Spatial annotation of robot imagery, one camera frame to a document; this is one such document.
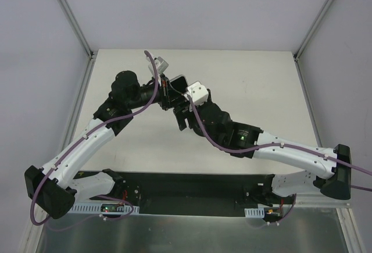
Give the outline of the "black smartphone clear case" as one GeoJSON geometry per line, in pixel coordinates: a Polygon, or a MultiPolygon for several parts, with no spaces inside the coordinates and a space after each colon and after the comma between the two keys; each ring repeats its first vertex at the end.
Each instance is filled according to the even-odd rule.
{"type": "Polygon", "coordinates": [[[171,89],[173,89],[176,93],[179,93],[180,95],[183,95],[188,87],[188,82],[184,75],[179,75],[173,79],[170,79],[169,84],[171,89]]]}

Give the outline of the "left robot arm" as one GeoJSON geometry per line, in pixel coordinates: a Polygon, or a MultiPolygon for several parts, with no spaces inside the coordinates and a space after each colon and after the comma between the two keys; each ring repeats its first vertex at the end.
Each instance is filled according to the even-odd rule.
{"type": "Polygon", "coordinates": [[[123,197],[124,179],[111,169],[77,179],[78,171],[107,142],[114,139],[133,117],[152,104],[163,110],[184,102],[187,79],[179,75],[168,79],[164,74],[140,85],[132,71],[115,77],[108,98],[93,114],[87,127],[58,156],[41,168],[30,166],[24,173],[30,213],[36,206],[50,218],[59,219],[79,201],[105,195],[111,200],[123,197]]]}

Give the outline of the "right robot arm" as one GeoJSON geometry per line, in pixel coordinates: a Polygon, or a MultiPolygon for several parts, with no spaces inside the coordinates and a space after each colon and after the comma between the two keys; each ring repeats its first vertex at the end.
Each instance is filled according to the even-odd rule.
{"type": "Polygon", "coordinates": [[[185,102],[175,107],[173,113],[180,130],[192,129],[231,156],[267,159],[298,168],[299,172],[268,176],[262,188],[262,198],[268,203],[316,192],[332,199],[351,198],[348,146],[322,148],[288,141],[259,127],[232,121],[229,113],[212,102],[195,109],[185,102]]]}

